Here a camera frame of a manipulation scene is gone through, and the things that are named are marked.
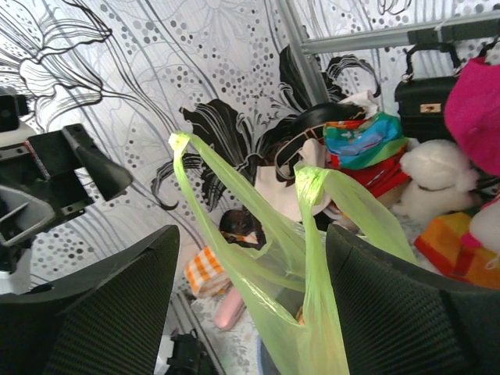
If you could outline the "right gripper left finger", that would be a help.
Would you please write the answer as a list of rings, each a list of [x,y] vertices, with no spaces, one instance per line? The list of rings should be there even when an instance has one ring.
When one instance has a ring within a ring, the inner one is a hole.
[[[22,295],[1,296],[3,374],[152,374],[180,232],[138,243]]]

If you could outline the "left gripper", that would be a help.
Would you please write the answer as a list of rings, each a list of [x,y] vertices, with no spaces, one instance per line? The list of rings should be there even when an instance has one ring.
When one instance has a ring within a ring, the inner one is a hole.
[[[18,245],[82,215],[94,199],[75,173],[81,167],[107,202],[134,180],[80,124],[38,135],[25,125],[1,132],[1,245]]]

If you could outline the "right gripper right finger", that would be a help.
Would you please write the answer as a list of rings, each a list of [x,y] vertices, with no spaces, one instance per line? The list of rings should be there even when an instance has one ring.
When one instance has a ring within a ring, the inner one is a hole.
[[[352,374],[497,374],[499,292],[330,225],[327,265]]]

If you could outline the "green plastic trash bag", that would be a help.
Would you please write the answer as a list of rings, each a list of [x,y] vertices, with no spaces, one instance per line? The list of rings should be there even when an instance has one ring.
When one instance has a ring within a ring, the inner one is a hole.
[[[240,292],[264,345],[282,374],[346,374],[341,324],[327,268],[326,249],[312,208],[329,195],[372,245],[409,263],[416,257],[399,221],[348,175],[299,163],[295,188],[301,219],[276,211],[232,166],[200,137],[171,134],[173,169],[205,240]],[[260,250],[229,244],[200,206],[184,171],[187,146],[261,223]]]

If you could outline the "blue plastic trash bin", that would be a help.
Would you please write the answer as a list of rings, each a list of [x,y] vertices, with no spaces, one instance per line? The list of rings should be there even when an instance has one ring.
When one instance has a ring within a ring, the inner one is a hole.
[[[257,338],[257,365],[259,375],[280,375],[261,337]]]

